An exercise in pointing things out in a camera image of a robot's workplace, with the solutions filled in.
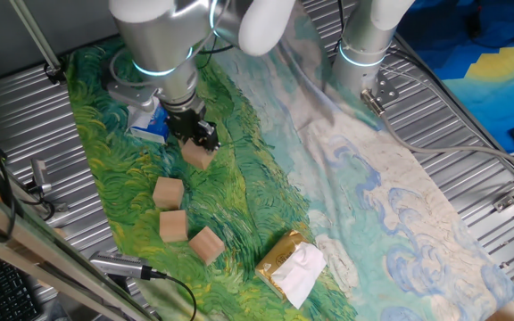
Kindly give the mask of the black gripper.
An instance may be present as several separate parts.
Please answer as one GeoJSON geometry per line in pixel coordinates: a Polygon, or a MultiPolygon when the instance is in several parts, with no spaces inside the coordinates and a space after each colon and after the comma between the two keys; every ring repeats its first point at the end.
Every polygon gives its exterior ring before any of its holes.
{"type": "Polygon", "coordinates": [[[216,124],[203,120],[206,108],[203,100],[190,100],[177,105],[165,105],[169,119],[167,125],[178,139],[178,145],[184,146],[196,135],[196,144],[208,152],[217,151],[220,142],[216,124]]]}

